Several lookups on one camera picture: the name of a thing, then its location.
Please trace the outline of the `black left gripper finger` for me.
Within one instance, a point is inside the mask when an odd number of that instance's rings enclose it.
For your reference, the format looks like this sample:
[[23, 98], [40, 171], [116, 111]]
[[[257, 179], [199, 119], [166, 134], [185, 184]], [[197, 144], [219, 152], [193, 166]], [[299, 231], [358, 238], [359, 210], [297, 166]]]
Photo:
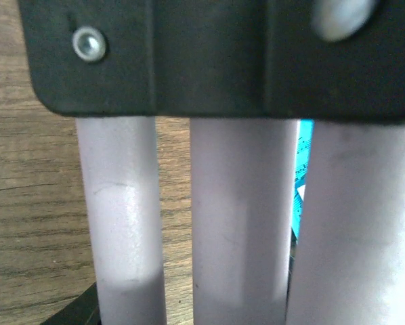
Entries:
[[41, 325], [99, 325], [100, 308], [96, 283]]

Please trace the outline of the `blue sheet music page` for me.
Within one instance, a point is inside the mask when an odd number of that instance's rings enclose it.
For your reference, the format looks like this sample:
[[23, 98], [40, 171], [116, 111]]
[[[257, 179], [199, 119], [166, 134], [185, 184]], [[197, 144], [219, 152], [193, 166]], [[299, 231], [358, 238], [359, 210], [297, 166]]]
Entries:
[[295, 155], [295, 187], [293, 193], [292, 240], [297, 241], [305, 196], [305, 177], [312, 144], [313, 122], [302, 120], [298, 124], [297, 153]]

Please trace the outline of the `lilac music stand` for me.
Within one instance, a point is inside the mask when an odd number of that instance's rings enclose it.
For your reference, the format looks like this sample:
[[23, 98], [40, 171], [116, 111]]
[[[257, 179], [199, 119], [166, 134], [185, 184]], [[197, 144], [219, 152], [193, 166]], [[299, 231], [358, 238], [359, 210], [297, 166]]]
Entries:
[[157, 116], [190, 120], [195, 324], [405, 324], [405, 1], [18, 7], [76, 119], [103, 324], [167, 321]]

